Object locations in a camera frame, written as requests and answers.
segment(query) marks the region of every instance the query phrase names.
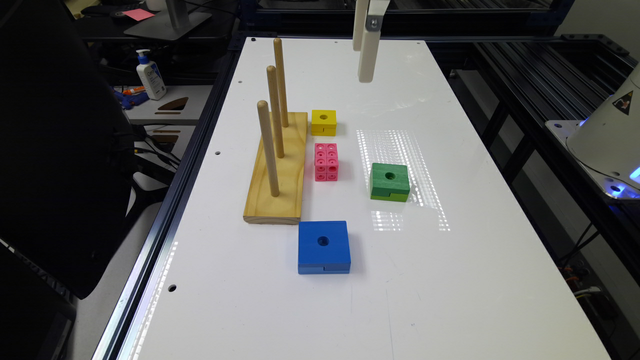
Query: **white tabletop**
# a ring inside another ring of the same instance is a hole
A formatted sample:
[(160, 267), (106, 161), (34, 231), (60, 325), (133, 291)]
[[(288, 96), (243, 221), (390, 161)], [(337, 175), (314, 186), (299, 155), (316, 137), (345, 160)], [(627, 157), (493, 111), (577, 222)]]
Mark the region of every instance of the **white tabletop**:
[[(298, 275), (297, 226), (242, 220), (274, 64), (248, 39), (134, 357), (609, 358), (424, 42), (382, 41), (370, 84), (348, 40), (283, 44), (289, 111), (337, 111), (302, 219), (347, 221), (351, 273)], [(409, 166), (407, 203), (369, 199), (372, 162)]]

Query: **pink block with dots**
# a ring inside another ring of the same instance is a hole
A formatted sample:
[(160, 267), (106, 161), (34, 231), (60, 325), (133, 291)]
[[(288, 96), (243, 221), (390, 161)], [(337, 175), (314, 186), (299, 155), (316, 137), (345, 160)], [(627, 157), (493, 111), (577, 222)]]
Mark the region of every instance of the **pink block with dots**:
[(338, 181), (338, 146), (336, 144), (317, 143), (314, 166), (316, 181)]

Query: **wooden peg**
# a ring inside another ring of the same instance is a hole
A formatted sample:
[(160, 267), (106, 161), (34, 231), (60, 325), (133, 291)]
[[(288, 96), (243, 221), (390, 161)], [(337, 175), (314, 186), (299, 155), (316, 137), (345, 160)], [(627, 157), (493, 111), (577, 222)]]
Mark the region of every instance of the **wooden peg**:
[(258, 101), (258, 118), (260, 119), (260, 129), (262, 130), (262, 144), (264, 147), (264, 157), (267, 162), (267, 173), (269, 174), (269, 186), (271, 196), (280, 195), (278, 187), (278, 170), (276, 169), (276, 157), (273, 153), (273, 137), (271, 136), (271, 121), (269, 120), (269, 105), (266, 101)]
[(282, 126), (289, 126), (289, 110), (287, 109), (287, 88), (284, 82), (284, 56), (282, 54), (282, 39), (273, 40), (273, 48), (276, 53), (276, 71), (278, 73), (278, 95), (280, 98), (280, 118)]
[(278, 80), (276, 68), (267, 66), (267, 80), (269, 82), (269, 98), (271, 100), (271, 117), (273, 118), (273, 137), (276, 143), (276, 156), (284, 157), (284, 143), (282, 141), (282, 123), (280, 122), (280, 106), (278, 105)]

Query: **pump bottle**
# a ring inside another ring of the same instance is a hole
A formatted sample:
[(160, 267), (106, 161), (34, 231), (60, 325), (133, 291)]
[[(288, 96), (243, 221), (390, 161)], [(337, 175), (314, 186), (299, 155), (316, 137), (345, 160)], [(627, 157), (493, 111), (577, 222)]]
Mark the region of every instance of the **pump bottle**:
[(138, 72), (138, 76), (140, 76), (142, 85), (144, 85), (149, 99), (160, 100), (164, 94), (167, 93), (167, 87), (164, 85), (164, 81), (162, 81), (158, 65), (154, 61), (149, 61), (147, 58), (146, 53), (150, 51), (149, 49), (136, 51), (138, 52), (138, 61), (140, 61), (140, 65), (136, 67), (136, 71)]

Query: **block hole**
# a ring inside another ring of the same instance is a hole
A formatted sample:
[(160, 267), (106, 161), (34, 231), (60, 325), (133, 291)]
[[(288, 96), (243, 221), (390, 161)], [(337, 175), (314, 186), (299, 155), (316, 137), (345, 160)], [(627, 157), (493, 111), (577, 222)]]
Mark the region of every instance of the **block hole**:
[(320, 236), (318, 238), (318, 244), (320, 244), (320, 246), (327, 246), (329, 245), (329, 238), (326, 236)]

